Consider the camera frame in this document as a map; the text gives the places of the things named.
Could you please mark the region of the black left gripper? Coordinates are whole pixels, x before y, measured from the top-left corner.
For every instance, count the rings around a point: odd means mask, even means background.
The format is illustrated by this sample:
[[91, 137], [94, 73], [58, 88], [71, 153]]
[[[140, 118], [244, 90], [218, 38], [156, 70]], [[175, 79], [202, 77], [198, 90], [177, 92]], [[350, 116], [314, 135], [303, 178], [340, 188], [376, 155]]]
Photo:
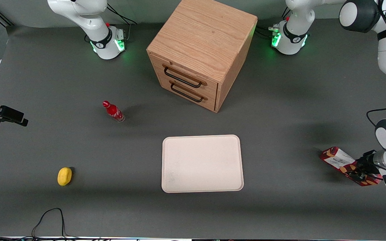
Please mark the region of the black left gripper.
[[353, 181], [365, 181], [365, 174], [380, 174], [379, 169], [374, 165], [373, 157], [376, 153], [375, 150], [371, 150], [363, 153], [363, 156], [356, 159], [356, 166], [358, 169], [348, 172], [348, 177]]

